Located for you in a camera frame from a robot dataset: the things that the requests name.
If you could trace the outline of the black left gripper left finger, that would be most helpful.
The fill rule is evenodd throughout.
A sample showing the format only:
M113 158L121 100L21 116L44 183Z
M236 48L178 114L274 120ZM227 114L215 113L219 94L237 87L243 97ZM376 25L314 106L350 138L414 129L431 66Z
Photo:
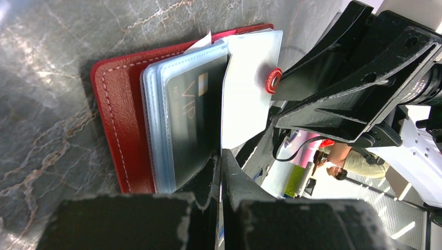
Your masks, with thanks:
M176 192L191 193L195 198L190 213L185 249L217 249L220 194L218 154L212 153L204 167Z

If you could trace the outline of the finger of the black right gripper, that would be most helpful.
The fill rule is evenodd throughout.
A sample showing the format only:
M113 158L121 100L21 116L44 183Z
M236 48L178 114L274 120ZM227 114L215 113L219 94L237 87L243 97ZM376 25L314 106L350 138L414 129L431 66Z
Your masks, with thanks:
M400 143L400 106L429 106L417 122L441 142L441 35L386 10L371 15L325 88L274 117L274 141L294 130L346 143Z
M351 1L315 46L283 73L272 100L301 101L329 85L372 10Z

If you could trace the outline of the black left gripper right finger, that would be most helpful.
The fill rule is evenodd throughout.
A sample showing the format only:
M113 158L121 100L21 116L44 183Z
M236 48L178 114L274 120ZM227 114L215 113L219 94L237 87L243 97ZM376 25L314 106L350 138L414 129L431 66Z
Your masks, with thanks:
M256 223L251 205L273 202L276 198L239 167L231 150L222 150L220 163L225 249L250 249L249 234L255 230Z

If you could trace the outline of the red leather card holder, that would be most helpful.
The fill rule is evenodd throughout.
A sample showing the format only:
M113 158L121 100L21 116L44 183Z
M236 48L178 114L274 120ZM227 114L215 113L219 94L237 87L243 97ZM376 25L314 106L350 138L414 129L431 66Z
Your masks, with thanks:
M282 71L283 32L270 23L237 28L165 48L97 62L91 81L123 193L173 193L176 188L167 82L222 55L218 143L235 148L267 125Z

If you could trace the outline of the single black VIP card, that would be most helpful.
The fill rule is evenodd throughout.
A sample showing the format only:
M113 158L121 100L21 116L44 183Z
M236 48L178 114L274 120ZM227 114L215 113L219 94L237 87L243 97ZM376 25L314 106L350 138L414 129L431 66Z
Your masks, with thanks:
M219 141L220 88L227 58L213 58L167 82L176 188L204 167Z

